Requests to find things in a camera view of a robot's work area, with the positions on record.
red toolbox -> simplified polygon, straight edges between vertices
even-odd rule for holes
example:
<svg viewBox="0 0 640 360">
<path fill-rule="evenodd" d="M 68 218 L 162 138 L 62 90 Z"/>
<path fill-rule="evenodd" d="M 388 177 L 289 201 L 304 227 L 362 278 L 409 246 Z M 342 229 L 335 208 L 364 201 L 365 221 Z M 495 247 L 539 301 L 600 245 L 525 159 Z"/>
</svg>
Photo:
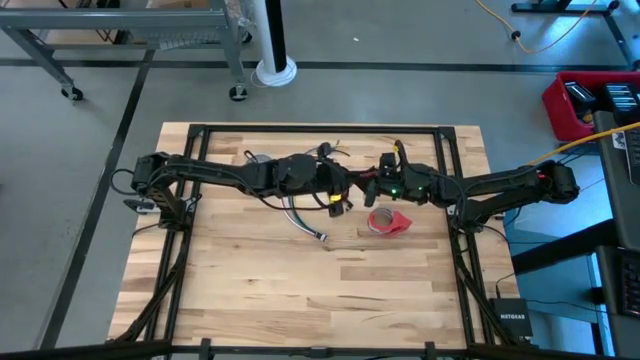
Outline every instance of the red toolbox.
<svg viewBox="0 0 640 360">
<path fill-rule="evenodd" d="M 640 72 L 564 71 L 558 73 L 556 80 L 542 94 L 542 102 L 547 109 L 553 132 L 561 141 L 578 140 L 594 132 L 593 124 L 584 123 L 573 111 L 569 94 L 564 87 L 568 81 L 575 81 L 598 96 L 604 84 L 607 83 L 631 83 L 640 89 Z"/>
</svg>

caster wheel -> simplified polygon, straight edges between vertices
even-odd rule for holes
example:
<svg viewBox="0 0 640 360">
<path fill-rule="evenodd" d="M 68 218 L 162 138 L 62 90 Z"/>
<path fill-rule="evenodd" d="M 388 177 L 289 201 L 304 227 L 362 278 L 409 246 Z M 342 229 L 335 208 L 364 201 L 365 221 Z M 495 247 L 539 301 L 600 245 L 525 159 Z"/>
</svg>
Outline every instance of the caster wheel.
<svg viewBox="0 0 640 360">
<path fill-rule="evenodd" d="M 247 89 L 242 86 L 234 86 L 229 89 L 229 99 L 231 99 L 231 101 L 244 101 L 247 99 L 247 97 L 249 97 L 249 95 L 247 94 Z"/>
<path fill-rule="evenodd" d="M 250 32 L 247 32 L 246 35 L 244 36 L 244 38 L 242 39 L 242 43 L 243 44 L 248 44 L 251 42 L 251 40 L 253 40 L 253 36 L 251 35 Z"/>
<path fill-rule="evenodd" d="M 71 89 L 71 95 L 69 95 L 69 93 L 65 89 L 60 90 L 60 93 L 62 94 L 62 96 L 71 101 L 80 101 L 84 99 L 84 94 L 82 93 L 82 91 L 80 91 L 80 89 L 77 88 Z"/>
</svg>

black metal frame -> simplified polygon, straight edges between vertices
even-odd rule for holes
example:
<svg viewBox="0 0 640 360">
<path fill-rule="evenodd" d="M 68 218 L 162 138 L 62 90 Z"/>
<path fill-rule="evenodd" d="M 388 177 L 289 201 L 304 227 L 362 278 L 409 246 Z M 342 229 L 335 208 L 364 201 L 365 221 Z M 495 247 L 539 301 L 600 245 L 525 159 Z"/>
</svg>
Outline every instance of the black metal frame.
<svg viewBox="0 0 640 360">
<path fill-rule="evenodd" d="M 528 2 L 514 3 L 511 5 L 511 11 L 514 13 L 529 14 L 581 15 L 591 7 L 589 5 L 571 5 L 572 1 L 573 0 L 538 0 L 537 4 Z M 604 16 L 607 26 L 609 27 L 609 31 L 611 31 L 611 34 L 616 39 L 616 43 L 620 47 L 622 56 L 624 56 L 627 64 L 635 69 L 637 68 L 638 61 L 633 59 L 633 55 L 631 54 L 627 41 L 622 35 L 620 28 L 618 28 L 618 24 L 611 16 L 611 12 L 617 8 L 617 6 L 612 6 L 612 3 L 614 2 L 612 1 L 608 6 L 595 5 L 591 7 L 589 13 Z"/>
<path fill-rule="evenodd" d="M 462 177 L 462 165 L 457 147 L 455 128 L 453 127 L 419 127 L 419 126 L 288 126 L 288 125 L 191 125 L 189 127 L 184 156 L 191 158 L 198 137 L 201 138 L 198 160 L 205 160 L 212 134 L 217 132 L 297 132 L 297 133 L 373 133 L 373 134 L 424 134 L 434 138 L 437 166 L 441 174 L 446 175 L 446 160 L 443 140 L 448 141 L 454 176 Z M 200 194 L 199 182 L 194 182 L 191 196 Z M 182 196 L 186 184 L 179 182 L 175 195 Z M 139 359 L 145 357 L 165 355 L 169 359 L 172 354 L 190 353 L 200 354 L 200 359 L 213 359 L 216 354 L 261 354 L 261 355 L 301 355 L 310 358 L 329 358 L 333 356 L 416 356 L 425 360 L 435 360 L 436 357 L 463 357 L 483 359 L 603 359 L 606 357 L 589 356 L 584 354 L 564 353 L 549 350 L 538 350 L 511 341 L 510 332 L 503 328 L 498 317 L 489 304 L 482 279 L 482 271 L 478 250 L 473 234 L 465 235 L 472 272 L 466 268 L 459 244 L 459 233 L 449 231 L 452 248 L 452 260 L 456 273 L 456 284 L 460 300 L 462 325 L 467 343 L 466 349 L 436 350 L 433 342 L 425 342 L 424 348 L 330 348 L 330 347 L 257 347 L 257 346 L 212 346 L 210 339 L 203 339 L 200 345 L 174 346 L 171 344 L 178 317 L 179 301 L 184 280 L 193 221 L 197 210 L 197 203 L 193 206 L 193 213 L 187 228 L 183 231 L 182 242 L 178 257 L 170 268 L 170 259 L 177 233 L 167 230 L 164 248 L 158 268 L 155 293 L 140 316 L 125 334 L 115 340 L 101 345 L 69 347 L 60 349 L 35 350 L 18 353 L 0 354 L 0 359 Z M 447 217 L 451 230 L 451 217 Z M 159 306 L 169 287 L 173 285 L 167 322 L 163 338 L 155 339 L 155 332 L 159 316 Z M 471 292 L 480 308 L 480 317 L 484 335 L 484 344 L 476 343 L 471 319 L 471 310 L 467 291 Z M 136 341 L 146 328 L 144 341 Z M 502 340 L 501 346 L 495 345 L 493 334 L 497 333 Z"/>
</svg>

metal cart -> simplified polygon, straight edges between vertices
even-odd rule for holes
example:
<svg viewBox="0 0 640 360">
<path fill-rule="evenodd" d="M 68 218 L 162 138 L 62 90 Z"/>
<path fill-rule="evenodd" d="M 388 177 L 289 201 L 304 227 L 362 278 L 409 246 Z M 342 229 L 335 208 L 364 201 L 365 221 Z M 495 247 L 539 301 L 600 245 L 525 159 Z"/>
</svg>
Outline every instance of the metal cart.
<svg viewBox="0 0 640 360">
<path fill-rule="evenodd" d="M 247 98 L 246 79 L 240 61 L 240 46 L 251 38 L 230 17 L 224 0 L 208 0 L 209 8 L 0 8 L 0 27 L 31 58 L 48 72 L 60 85 L 62 95 L 70 100 L 82 100 L 83 93 L 58 61 L 53 58 L 55 46 L 44 43 L 30 29 L 99 29 L 106 34 L 109 49 L 158 49 L 160 45 L 113 45 L 110 30 L 140 31 L 143 33 L 198 34 L 215 32 L 216 39 L 207 39 L 206 48 L 222 48 L 234 79 L 229 90 L 233 101 Z"/>
</svg>

white base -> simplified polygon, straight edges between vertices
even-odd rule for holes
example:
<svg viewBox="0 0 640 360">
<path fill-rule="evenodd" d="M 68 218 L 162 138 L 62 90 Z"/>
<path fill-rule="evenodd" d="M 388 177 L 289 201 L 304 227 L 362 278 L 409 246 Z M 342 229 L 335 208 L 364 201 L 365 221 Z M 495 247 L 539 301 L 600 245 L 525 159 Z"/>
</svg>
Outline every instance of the white base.
<svg viewBox="0 0 640 360">
<path fill-rule="evenodd" d="M 264 60 L 260 60 L 258 67 L 256 67 L 256 75 L 261 83 L 272 86 L 284 86 L 293 81 L 298 73 L 298 67 L 296 62 L 292 58 L 287 56 L 287 67 L 279 73 L 270 73 L 264 67 Z"/>
</svg>

